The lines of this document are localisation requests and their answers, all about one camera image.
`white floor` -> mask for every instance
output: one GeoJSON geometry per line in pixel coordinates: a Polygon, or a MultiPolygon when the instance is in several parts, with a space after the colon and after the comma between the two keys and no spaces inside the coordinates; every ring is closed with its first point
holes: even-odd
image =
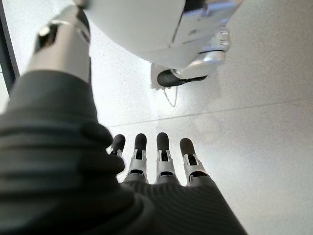
{"type": "MultiPolygon", "coordinates": [[[[20,71],[37,30],[69,3],[3,1],[20,71]]],[[[166,132],[185,184],[179,141],[189,137],[250,234],[313,234],[312,15],[311,0],[246,0],[229,23],[227,64],[203,82],[165,90],[151,84],[158,67],[91,24],[99,120],[125,135],[126,166],[135,136],[146,134],[153,183],[156,137],[166,132]]]]}

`robotic finger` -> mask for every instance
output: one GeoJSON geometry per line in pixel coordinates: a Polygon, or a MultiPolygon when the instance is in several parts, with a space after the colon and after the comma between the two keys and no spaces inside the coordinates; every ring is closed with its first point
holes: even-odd
{"type": "Polygon", "coordinates": [[[146,158],[147,137],[138,134],[135,139],[134,154],[124,182],[141,181],[147,183],[147,158],[146,158]]]}
{"type": "Polygon", "coordinates": [[[173,165],[173,159],[169,150],[169,140],[165,133],[159,133],[156,138],[157,160],[156,160],[156,182],[155,184],[178,184],[180,185],[173,165]]]}
{"type": "Polygon", "coordinates": [[[122,157],[122,153],[125,146],[125,136],[119,134],[114,137],[111,149],[109,150],[109,155],[122,157]]]}
{"type": "Polygon", "coordinates": [[[194,146],[190,139],[183,138],[180,141],[180,150],[184,160],[184,169],[187,178],[187,186],[214,185],[214,181],[204,169],[198,159],[194,146]]]}

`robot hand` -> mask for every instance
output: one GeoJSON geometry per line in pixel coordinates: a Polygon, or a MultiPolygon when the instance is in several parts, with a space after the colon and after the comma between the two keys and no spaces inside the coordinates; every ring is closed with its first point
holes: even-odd
{"type": "MultiPolygon", "coordinates": [[[[159,133],[156,139],[157,159],[156,159],[156,181],[158,184],[180,185],[171,153],[169,150],[169,139],[167,134],[159,133]]],[[[109,154],[121,157],[125,145],[125,137],[117,135],[113,139],[109,154]]],[[[146,158],[147,138],[144,134],[138,134],[135,139],[134,153],[131,164],[124,182],[144,182],[147,180],[147,158],[146,158]]],[[[214,185],[214,182],[205,171],[202,163],[198,159],[191,140],[184,138],[180,141],[180,149],[184,162],[184,169],[187,178],[187,186],[214,185]]]]}
{"type": "Polygon", "coordinates": [[[74,0],[114,42],[167,70],[164,87],[204,80],[230,47],[226,23],[243,0],[74,0]]]}
{"type": "MultiPolygon", "coordinates": [[[[184,162],[187,186],[181,186],[174,170],[167,134],[159,133],[157,142],[156,181],[147,181],[147,158],[144,134],[135,139],[134,154],[122,187],[130,188],[138,195],[149,198],[154,206],[156,234],[246,234],[231,212],[221,192],[198,159],[192,142],[184,138],[180,149],[184,162]]],[[[113,139],[109,154],[121,157],[125,137],[113,139]]]]}

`black fingertip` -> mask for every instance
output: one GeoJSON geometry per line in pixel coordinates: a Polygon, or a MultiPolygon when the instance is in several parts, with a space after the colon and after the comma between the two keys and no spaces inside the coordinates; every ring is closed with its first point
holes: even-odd
{"type": "Polygon", "coordinates": [[[146,150],[147,137],[144,134],[138,134],[135,139],[135,149],[146,150]]]}
{"type": "Polygon", "coordinates": [[[156,138],[157,150],[162,150],[162,152],[166,152],[166,150],[170,149],[169,140],[166,133],[161,132],[157,135],[156,138]]]}
{"type": "Polygon", "coordinates": [[[114,137],[111,148],[114,150],[120,149],[122,152],[125,146],[125,136],[119,134],[114,137]]]}
{"type": "Polygon", "coordinates": [[[195,153],[194,145],[192,144],[191,140],[188,138],[183,138],[180,141],[180,150],[183,156],[185,154],[192,155],[195,153]]]}

